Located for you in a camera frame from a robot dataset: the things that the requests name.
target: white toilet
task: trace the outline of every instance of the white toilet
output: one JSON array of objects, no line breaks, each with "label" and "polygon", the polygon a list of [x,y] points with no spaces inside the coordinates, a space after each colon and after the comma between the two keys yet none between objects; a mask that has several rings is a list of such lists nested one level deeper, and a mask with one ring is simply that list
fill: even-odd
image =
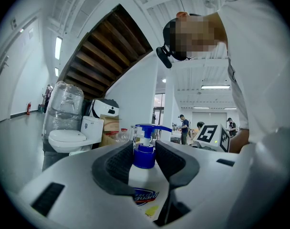
[{"label": "white toilet", "polygon": [[91,150],[92,144],[102,140],[104,120],[84,116],[81,131],[53,130],[49,143],[57,153]]}]

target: wooden stair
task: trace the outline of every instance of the wooden stair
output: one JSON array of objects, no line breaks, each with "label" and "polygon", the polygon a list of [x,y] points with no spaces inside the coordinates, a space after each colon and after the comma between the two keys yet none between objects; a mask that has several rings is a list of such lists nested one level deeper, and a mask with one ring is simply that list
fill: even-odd
[{"label": "wooden stair", "polygon": [[84,36],[58,81],[81,88],[85,99],[104,97],[123,74],[152,50],[128,12],[118,5]]}]

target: fluorescent light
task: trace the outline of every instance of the fluorescent light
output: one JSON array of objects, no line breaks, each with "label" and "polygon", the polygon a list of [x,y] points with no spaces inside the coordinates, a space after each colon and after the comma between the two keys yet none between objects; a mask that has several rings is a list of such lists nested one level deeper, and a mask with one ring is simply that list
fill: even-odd
[{"label": "fluorescent light", "polygon": [[55,68],[55,75],[58,77],[59,76],[59,69]]},{"label": "fluorescent light", "polygon": [[201,89],[229,89],[230,85],[203,85]]},{"label": "fluorescent light", "polygon": [[62,38],[59,36],[56,37],[56,44],[55,44],[55,58],[60,58],[60,48],[61,48]]}]

